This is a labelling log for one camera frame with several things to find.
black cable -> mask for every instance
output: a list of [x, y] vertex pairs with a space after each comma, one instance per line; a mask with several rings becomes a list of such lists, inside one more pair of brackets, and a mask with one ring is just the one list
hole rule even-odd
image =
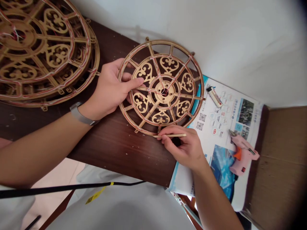
[[41, 215], [38, 215], [32, 222], [31, 224], [29, 224], [28, 227], [25, 228], [25, 230], [31, 230], [31, 228], [39, 221], [39, 219], [41, 218]]
[[122, 186], [133, 186], [142, 184], [145, 181], [139, 181], [136, 183], [122, 183], [122, 182], [107, 182], [107, 183], [96, 183], [96, 184], [79, 184], [79, 185], [64, 185], [64, 186], [55, 186], [47, 188], [27, 188], [27, 189], [10, 189], [0, 191], [0, 199], [5, 198], [14, 198], [22, 196], [34, 196], [38, 194], [53, 193], [53, 192], [62, 192], [67, 190], [82, 189], [82, 188], [97, 188], [113, 185], [122, 185]]

floor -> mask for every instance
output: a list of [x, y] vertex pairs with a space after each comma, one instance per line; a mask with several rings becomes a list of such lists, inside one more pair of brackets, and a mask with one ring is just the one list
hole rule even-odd
[[[0, 148], [10, 143], [11, 141], [0, 138]], [[76, 184], [76, 176], [84, 166], [85, 164], [82, 162], [65, 158], [50, 173], [40, 179], [33, 188]], [[35, 203], [26, 214], [21, 229], [25, 229], [38, 215], [41, 215], [41, 219], [32, 228], [32, 230], [39, 229], [69, 193], [70, 191], [63, 191], [35, 196]]]

paper sheet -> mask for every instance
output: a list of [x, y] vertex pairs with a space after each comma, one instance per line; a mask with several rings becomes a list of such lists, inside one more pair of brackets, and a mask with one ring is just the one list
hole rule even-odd
[[[263, 104], [206, 76], [203, 77], [205, 89], [215, 87], [223, 106], [217, 108], [205, 91], [206, 100], [202, 101], [201, 109], [189, 128], [197, 131], [205, 157], [218, 183], [232, 202], [232, 207], [235, 211], [241, 211], [251, 162], [244, 175], [235, 181], [229, 166], [234, 163], [236, 146], [231, 143], [228, 130], [243, 136], [255, 147]], [[195, 196], [191, 170], [177, 162], [168, 191]]]

pink glue gun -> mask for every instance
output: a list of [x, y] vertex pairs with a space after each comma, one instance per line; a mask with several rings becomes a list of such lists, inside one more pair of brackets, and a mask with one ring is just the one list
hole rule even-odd
[[237, 176], [242, 176], [250, 160], [258, 160], [259, 154], [254, 148], [240, 135], [229, 130], [233, 143], [237, 146], [234, 164], [229, 168]]

watch strap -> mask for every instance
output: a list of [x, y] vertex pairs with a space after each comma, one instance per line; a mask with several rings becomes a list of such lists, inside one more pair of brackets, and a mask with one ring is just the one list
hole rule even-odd
[[97, 124], [100, 120], [94, 121], [94, 120], [88, 119], [88, 118], [86, 118], [85, 116], [83, 116], [83, 115], [79, 112], [78, 107], [79, 107], [80, 105], [82, 105], [82, 104], [83, 104], [83, 103], [81, 103], [81, 102], [77, 102], [76, 104], [74, 104], [74, 105], [72, 105], [72, 106], [70, 107], [70, 111], [71, 111], [72, 115], [73, 115], [75, 118], [77, 118], [78, 121], [80, 121], [80, 122], [82, 122], [82, 123], [85, 123], [85, 124], [88, 124], [88, 125], [91, 125], [91, 126]]

